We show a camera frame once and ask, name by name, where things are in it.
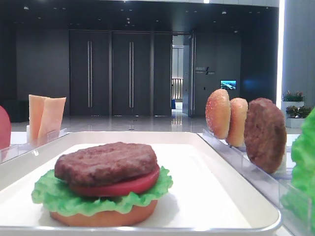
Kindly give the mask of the orange cheese slice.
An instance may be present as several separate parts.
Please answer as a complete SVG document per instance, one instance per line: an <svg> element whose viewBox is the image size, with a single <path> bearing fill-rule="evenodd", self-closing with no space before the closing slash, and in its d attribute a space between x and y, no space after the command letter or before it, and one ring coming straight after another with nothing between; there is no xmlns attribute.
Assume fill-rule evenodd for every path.
<svg viewBox="0 0 315 236"><path fill-rule="evenodd" d="M46 98L38 133L37 144L46 144L52 138L57 138L60 133L66 97Z"/></svg>
<svg viewBox="0 0 315 236"><path fill-rule="evenodd" d="M44 101L47 98L49 97L29 94L30 141L34 141L38 138Z"/></svg>

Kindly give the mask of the red tomato slice on stack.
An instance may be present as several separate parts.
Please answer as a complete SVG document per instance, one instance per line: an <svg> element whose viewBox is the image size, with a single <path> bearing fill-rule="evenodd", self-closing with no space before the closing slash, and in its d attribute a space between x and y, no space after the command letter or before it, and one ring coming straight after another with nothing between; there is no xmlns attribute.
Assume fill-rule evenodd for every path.
<svg viewBox="0 0 315 236"><path fill-rule="evenodd" d="M148 174L125 179L121 182L98 187L85 187L69 185L69 188L81 196L87 197L119 197L126 196L130 192L140 194L152 188L159 176L160 167L156 165Z"/></svg>

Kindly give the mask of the brown meat patty on stack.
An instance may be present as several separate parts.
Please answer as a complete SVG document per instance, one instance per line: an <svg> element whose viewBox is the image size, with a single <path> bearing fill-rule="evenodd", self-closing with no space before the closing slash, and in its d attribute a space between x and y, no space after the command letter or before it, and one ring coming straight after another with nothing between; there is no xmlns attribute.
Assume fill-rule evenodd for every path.
<svg viewBox="0 0 315 236"><path fill-rule="evenodd" d="M69 185L96 187L157 169L157 156L150 145L116 142L61 155L55 163L55 177Z"/></svg>

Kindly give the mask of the brown upright meat patty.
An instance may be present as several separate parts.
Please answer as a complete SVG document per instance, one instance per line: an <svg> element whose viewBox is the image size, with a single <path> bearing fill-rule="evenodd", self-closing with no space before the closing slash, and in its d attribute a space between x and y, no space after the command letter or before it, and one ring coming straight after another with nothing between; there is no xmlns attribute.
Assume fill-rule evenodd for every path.
<svg viewBox="0 0 315 236"><path fill-rule="evenodd" d="M257 98L249 103L244 138L249 160L274 173L283 160L287 133L283 113L271 100Z"/></svg>

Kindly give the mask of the green lettuce leaf on stack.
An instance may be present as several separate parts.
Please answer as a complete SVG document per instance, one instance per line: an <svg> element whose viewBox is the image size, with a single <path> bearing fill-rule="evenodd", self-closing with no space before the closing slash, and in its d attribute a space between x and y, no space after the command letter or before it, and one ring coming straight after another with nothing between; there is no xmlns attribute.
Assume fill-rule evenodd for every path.
<svg viewBox="0 0 315 236"><path fill-rule="evenodd" d="M146 207L152 201L160 199L172 187L169 170L161 167L154 186L142 194L129 193L121 197L81 197L71 191L66 183L55 177L54 170L49 170L34 184L31 193L32 202L43 204L50 212L62 216L82 214L92 216L102 211L117 211L122 214L131 212L133 206Z"/></svg>

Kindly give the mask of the red upright tomato slice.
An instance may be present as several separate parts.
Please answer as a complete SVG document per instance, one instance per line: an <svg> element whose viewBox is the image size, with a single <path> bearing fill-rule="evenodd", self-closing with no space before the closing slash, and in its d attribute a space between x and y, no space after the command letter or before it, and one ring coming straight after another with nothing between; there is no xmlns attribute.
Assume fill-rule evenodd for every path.
<svg viewBox="0 0 315 236"><path fill-rule="evenodd" d="M0 148L10 146L11 122L6 110L0 106Z"/></svg>

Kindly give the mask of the green upright lettuce leaf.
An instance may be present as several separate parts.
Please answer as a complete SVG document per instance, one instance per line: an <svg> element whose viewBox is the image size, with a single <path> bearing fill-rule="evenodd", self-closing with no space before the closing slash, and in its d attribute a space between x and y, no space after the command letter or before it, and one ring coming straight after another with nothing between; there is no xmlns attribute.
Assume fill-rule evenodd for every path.
<svg viewBox="0 0 315 236"><path fill-rule="evenodd" d="M282 197L284 208L298 218L309 221L315 229L315 111L312 110L302 125L302 134L292 143L292 189Z"/></svg>

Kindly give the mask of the sesame bun top upright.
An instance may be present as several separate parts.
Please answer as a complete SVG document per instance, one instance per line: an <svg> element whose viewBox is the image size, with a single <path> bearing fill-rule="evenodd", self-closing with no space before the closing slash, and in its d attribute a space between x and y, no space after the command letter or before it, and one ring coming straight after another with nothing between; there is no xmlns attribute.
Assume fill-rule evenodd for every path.
<svg viewBox="0 0 315 236"><path fill-rule="evenodd" d="M229 132L231 107L228 92L217 89L208 97L205 118L209 130L218 138L225 139Z"/></svg>

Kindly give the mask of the dark double doors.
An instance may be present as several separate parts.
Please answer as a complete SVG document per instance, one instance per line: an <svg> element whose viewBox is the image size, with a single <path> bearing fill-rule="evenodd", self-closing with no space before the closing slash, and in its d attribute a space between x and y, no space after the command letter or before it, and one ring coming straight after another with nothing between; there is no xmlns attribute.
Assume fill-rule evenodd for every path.
<svg viewBox="0 0 315 236"><path fill-rule="evenodd" d="M70 31L73 116L169 116L172 35Z"/></svg>

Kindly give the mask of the plain bun slice upright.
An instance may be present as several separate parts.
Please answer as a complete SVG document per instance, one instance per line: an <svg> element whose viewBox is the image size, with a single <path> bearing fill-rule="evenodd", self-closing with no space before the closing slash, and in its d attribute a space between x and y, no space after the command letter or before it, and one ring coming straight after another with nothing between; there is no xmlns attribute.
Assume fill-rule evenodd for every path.
<svg viewBox="0 0 315 236"><path fill-rule="evenodd" d="M239 147L244 143L244 129L247 118L248 103L243 98L233 98L230 100L231 117L228 136L226 142L234 147Z"/></svg>

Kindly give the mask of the white rectangular metal tray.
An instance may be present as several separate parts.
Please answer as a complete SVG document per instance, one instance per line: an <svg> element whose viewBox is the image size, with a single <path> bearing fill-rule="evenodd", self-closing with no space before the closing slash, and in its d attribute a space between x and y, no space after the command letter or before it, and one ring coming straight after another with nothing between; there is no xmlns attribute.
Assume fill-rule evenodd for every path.
<svg viewBox="0 0 315 236"><path fill-rule="evenodd" d="M106 143L149 144L173 186L153 215L134 227L64 227L34 204L34 183L62 154ZM280 211L199 135L189 132L75 132L22 147L0 166L3 236L271 236Z"/></svg>

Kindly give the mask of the bottom bun slice on tray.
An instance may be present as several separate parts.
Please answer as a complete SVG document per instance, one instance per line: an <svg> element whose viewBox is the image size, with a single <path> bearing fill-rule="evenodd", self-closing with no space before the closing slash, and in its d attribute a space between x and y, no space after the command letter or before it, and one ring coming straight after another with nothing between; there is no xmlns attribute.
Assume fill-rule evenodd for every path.
<svg viewBox="0 0 315 236"><path fill-rule="evenodd" d="M126 214L117 211L102 211L92 216L76 214L73 216L62 216L57 212L50 212L50 216L68 226L77 227L119 227L132 226L143 222L150 217L158 201L153 200L148 206L133 206Z"/></svg>

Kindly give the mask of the potted plants in white planter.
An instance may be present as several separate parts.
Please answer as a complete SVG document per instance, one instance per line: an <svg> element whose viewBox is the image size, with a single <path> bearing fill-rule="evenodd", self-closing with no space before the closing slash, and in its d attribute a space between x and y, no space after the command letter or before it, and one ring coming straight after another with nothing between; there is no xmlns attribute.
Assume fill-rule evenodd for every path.
<svg viewBox="0 0 315 236"><path fill-rule="evenodd" d="M281 111L284 114L286 127L300 128L302 126L312 110L311 107L305 106L304 102L305 96L301 91L287 91L283 94Z"/></svg>

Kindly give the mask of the small wall monitor screen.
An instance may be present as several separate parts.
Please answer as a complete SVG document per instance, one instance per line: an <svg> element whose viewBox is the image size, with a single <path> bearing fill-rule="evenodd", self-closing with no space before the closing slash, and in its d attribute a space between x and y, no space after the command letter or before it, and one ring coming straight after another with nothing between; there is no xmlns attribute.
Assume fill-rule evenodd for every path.
<svg viewBox="0 0 315 236"><path fill-rule="evenodd" d="M225 90L235 90L236 80L220 80L220 88Z"/></svg>

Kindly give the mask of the clear left long acrylic rail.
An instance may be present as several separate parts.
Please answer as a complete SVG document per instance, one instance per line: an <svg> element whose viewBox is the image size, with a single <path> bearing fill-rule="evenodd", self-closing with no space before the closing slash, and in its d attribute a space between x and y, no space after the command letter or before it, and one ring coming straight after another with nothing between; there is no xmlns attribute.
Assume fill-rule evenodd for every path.
<svg viewBox="0 0 315 236"><path fill-rule="evenodd" d="M21 154L37 149L53 140L58 139L67 134L67 128L60 131L52 131L43 138L35 141L31 141L25 144L16 144L10 147L4 148L0 151L0 163L11 160Z"/></svg>

